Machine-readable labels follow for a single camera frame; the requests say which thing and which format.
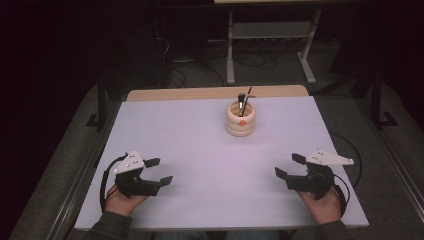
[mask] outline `tabletop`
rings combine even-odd
[[[225,129],[225,109],[238,93],[248,89],[130,93],[118,113],[75,227],[88,229],[99,219],[103,171],[132,150],[138,150],[144,159],[161,158],[159,166],[142,172],[142,179],[174,177],[156,197],[136,209],[133,228],[297,229],[315,225],[298,195],[288,190],[274,171],[278,167],[292,175],[306,175],[305,166],[291,160],[292,153],[307,156],[317,148],[336,153],[315,101],[302,86],[254,86],[252,95],[256,98],[249,102],[257,109],[255,130],[247,137],[234,137]],[[288,89],[299,90],[300,96]],[[343,167],[332,169],[351,192],[343,221],[348,227],[367,226]],[[113,185],[111,175],[107,188]]]

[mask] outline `hand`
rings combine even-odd
[[[312,193],[297,193],[318,225],[341,220],[340,199],[333,187],[319,200],[315,200]]]
[[[122,194],[116,185],[113,185],[107,191],[105,211],[117,213],[126,217],[130,217],[134,209],[144,202],[147,196],[131,196],[126,197]]]

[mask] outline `wrist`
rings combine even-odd
[[[133,213],[133,210],[130,210],[130,209],[126,209],[123,207],[107,206],[107,205],[106,205],[105,211],[122,215],[124,217],[131,217]]]
[[[333,224],[335,222],[340,222],[340,221],[341,221],[340,219],[325,220],[325,221],[317,222],[317,225],[318,226],[325,226],[325,225],[330,225],[330,224]]]
[[[341,218],[338,217],[328,217],[328,218],[321,218],[321,219],[315,219],[315,222],[317,223],[317,225],[325,225],[325,224],[329,224],[332,222],[338,222],[341,221]]]

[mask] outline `black cable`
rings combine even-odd
[[[176,71],[176,72],[180,73],[182,75],[182,79],[181,78],[178,78],[177,76],[175,76],[172,71]],[[186,75],[184,74],[183,71],[181,71],[181,70],[179,70],[179,69],[177,69],[175,67],[172,67],[172,70],[170,70],[170,75],[171,75],[171,82],[174,83],[177,88],[181,88],[183,86],[186,86],[187,87],[187,85],[186,85],[186,79],[187,78],[186,78]],[[176,82],[174,82],[172,80],[172,77],[174,77],[175,79],[181,81],[181,83],[180,84],[177,84]]]
[[[213,69],[212,67],[205,66],[205,65],[202,65],[202,64],[196,64],[196,65],[182,65],[182,66],[178,66],[178,67],[179,67],[179,68],[187,68],[187,67],[202,67],[202,68],[209,69],[210,71],[212,71],[212,72],[216,73],[216,75],[219,77],[219,79],[220,79],[220,81],[221,81],[222,86],[223,86],[223,87],[225,87],[225,81],[224,81],[224,79],[222,78],[221,74],[220,74],[218,71],[216,71],[215,69]]]
[[[106,191],[106,182],[109,177],[109,171],[113,167],[113,165],[115,165],[115,163],[124,160],[127,156],[128,156],[128,153],[125,153],[124,156],[113,160],[112,163],[109,165],[109,167],[103,172],[103,178],[100,184],[100,207],[102,208],[102,212],[105,211],[105,207],[106,207],[105,191]]]
[[[209,51],[207,53],[208,58],[209,59],[215,59],[215,58],[218,58],[218,57],[226,56],[227,49],[228,49],[228,44],[225,43],[225,45],[223,47]]]
[[[338,135],[336,133],[333,133],[333,132],[329,132],[329,133],[331,135],[334,135],[334,136],[337,136],[337,137],[343,139],[346,143],[348,143],[353,148],[353,150],[355,151],[356,155],[358,156],[359,173],[358,173],[358,176],[357,176],[355,182],[352,184],[353,188],[356,188],[356,186],[358,186],[359,181],[362,178],[362,158],[361,158],[361,154],[359,154],[358,149],[349,140],[347,140],[346,138],[344,138],[344,137],[342,137],[342,136],[340,136],[340,135]]]
[[[341,177],[337,176],[336,174],[334,174],[334,176],[337,177],[338,179],[340,179],[340,181],[342,181],[342,183],[346,186],[346,189],[347,189],[347,200],[346,200],[346,204],[348,204],[349,203],[349,200],[350,200],[350,190],[349,190],[349,187],[347,186],[347,183]]]
[[[277,58],[279,56],[281,56],[285,51],[287,51],[289,49],[289,47],[293,47],[293,46],[297,45],[299,42],[301,42],[301,41],[294,41],[291,44],[287,44],[285,47],[283,47],[282,49],[280,49],[277,52],[277,54],[271,55],[269,59],[267,59],[266,57],[263,56],[263,55],[267,55],[267,54],[256,54],[257,56],[262,56],[264,58],[264,61],[261,62],[261,63],[252,62],[252,61],[248,60],[248,58],[244,58],[244,61],[247,61],[247,63],[246,62],[243,62],[243,61],[241,61],[239,59],[239,54],[238,53],[234,53],[233,58],[239,64],[244,65],[244,66],[257,67],[257,68],[261,68],[261,69],[272,69],[272,68],[275,68],[277,66]],[[264,67],[264,65],[268,64],[269,62],[273,62],[272,66],[270,66],[270,67]]]
[[[116,192],[116,190],[118,190],[118,188],[115,188],[111,193],[109,193],[107,196],[106,196],[106,200],[112,195],[112,194],[114,194],[115,192]]]

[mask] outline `cable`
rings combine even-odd
[[[197,65],[183,65],[183,66],[179,66],[179,68],[187,68],[187,67],[202,67],[202,68],[209,69],[210,71],[212,71],[212,72],[216,73],[216,75],[219,77],[219,79],[220,79],[220,81],[221,81],[222,86],[223,86],[223,87],[225,87],[225,81],[224,81],[224,79],[222,78],[221,74],[220,74],[218,71],[216,71],[215,69],[213,69],[212,67],[205,66],[205,65],[201,65],[201,64],[197,64]]]
[[[349,141],[349,140],[347,140],[346,138],[344,138],[344,137],[342,137],[342,136],[340,136],[340,135],[338,135],[338,134],[336,134],[336,133],[333,133],[333,132],[329,132],[331,135],[334,135],[334,136],[337,136],[337,137],[339,137],[339,138],[341,138],[341,139],[343,139],[346,143],[348,143],[352,148],[353,148],[353,150],[355,151],[355,153],[356,153],[356,155],[358,156],[358,162],[359,162],[359,173],[358,173],[358,176],[357,176],[357,178],[356,178],[356,180],[355,180],[355,182],[353,183],[353,188],[356,188],[356,186],[358,186],[358,184],[359,184],[359,181],[361,180],[361,178],[362,178],[362,158],[361,158],[361,154],[359,154],[359,151],[358,151],[358,149]]]
[[[169,42],[168,42],[168,40],[166,40],[165,38],[163,38],[163,37],[157,37],[156,38],[156,40],[161,40],[161,41],[164,41],[165,43],[166,43],[166,49],[163,51],[163,53],[162,54],[159,54],[159,57],[160,58],[162,58],[162,59],[165,59],[165,55],[168,53],[168,51],[169,51]]]
[[[240,60],[240,55],[239,53],[235,53],[233,58],[235,59],[235,61],[237,61],[239,64],[241,65],[245,65],[248,67],[257,67],[257,68],[261,68],[261,69],[272,69],[275,68],[277,66],[277,58],[279,56],[281,56],[283,54],[283,52],[287,51],[290,47],[296,46],[297,44],[299,44],[299,42],[301,41],[293,41],[293,43],[289,43],[287,44],[285,47],[283,47],[282,49],[280,49],[277,54],[275,55],[271,55],[271,54],[256,54],[257,56],[260,56],[264,59],[263,62],[260,63],[256,63],[256,62],[252,62],[251,60],[248,60],[248,58],[244,58],[245,61],[247,62],[243,62]],[[266,64],[272,62],[272,65],[270,67],[264,67]]]
[[[337,177],[338,179],[340,179],[340,181],[342,181],[343,184],[346,186],[346,189],[347,189],[347,200],[346,200],[346,204],[348,204],[349,203],[349,200],[350,200],[350,190],[349,190],[349,187],[347,186],[346,182],[341,177],[337,176],[336,174],[334,174],[334,176]]]
[[[109,165],[109,167],[103,172],[103,178],[102,178],[102,182],[100,184],[100,207],[102,208],[102,212],[105,211],[105,207],[106,207],[106,199],[107,198],[105,197],[105,191],[106,191],[106,182],[107,182],[107,179],[109,177],[109,171],[113,167],[113,165],[115,165],[115,163],[124,160],[127,156],[128,156],[128,153],[125,153],[124,156],[113,160],[112,163]]]
[[[176,72],[178,72],[178,73],[180,73],[181,75],[182,75],[182,79],[181,78],[178,78],[177,76],[175,76],[174,75],[174,73],[173,73],[173,71],[176,71]],[[183,87],[183,86],[185,86],[185,87],[187,87],[187,85],[186,85],[186,75],[184,74],[184,72],[183,71],[181,71],[181,70],[179,70],[179,69],[177,69],[177,68],[175,68],[175,67],[172,67],[172,69],[170,70],[170,75],[171,75],[171,82],[173,83],[173,84],[175,84],[175,86],[177,87],[177,88],[181,88],[181,87]],[[180,84],[177,84],[173,79],[172,79],[172,77],[174,77],[176,80],[179,80],[179,81],[181,81],[181,83]]]
[[[112,195],[112,194],[114,194],[115,192],[116,192],[116,190],[118,190],[118,188],[115,188],[111,193],[109,193],[107,196],[106,196],[106,200]]]

